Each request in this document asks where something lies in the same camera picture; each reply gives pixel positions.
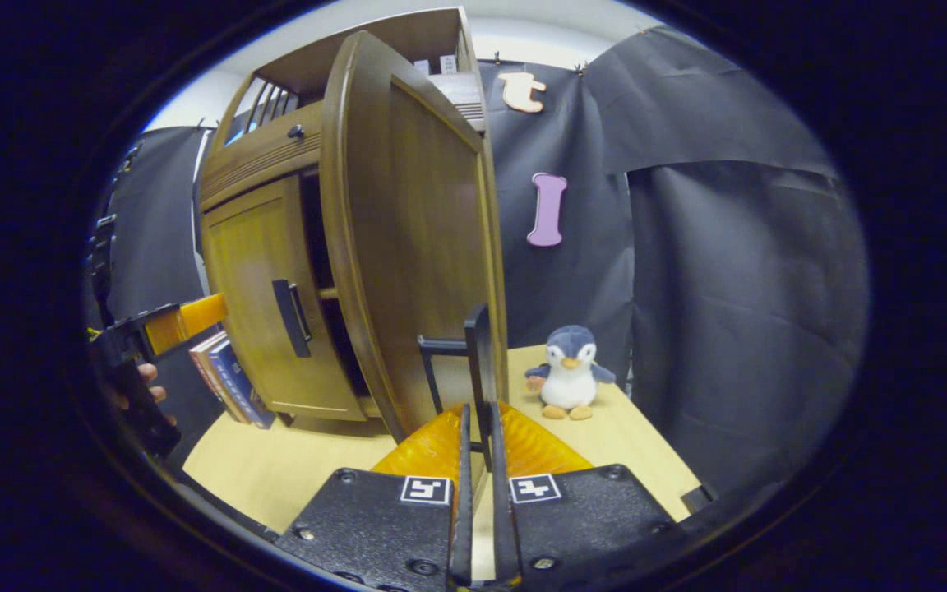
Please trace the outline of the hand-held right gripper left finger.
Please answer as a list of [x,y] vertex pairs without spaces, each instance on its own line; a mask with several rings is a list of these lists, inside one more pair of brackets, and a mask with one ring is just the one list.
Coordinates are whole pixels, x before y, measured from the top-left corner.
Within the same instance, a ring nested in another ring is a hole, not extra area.
[[372,469],[335,469],[275,546],[371,590],[469,588],[470,423],[456,405]]

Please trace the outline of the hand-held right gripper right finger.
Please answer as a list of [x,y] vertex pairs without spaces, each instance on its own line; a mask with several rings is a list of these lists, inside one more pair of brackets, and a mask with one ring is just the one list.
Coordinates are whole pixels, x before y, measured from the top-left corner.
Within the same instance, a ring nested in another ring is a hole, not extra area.
[[679,525],[626,465],[591,465],[505,402],[489,402],[497,578],[609,587],[670,561]]

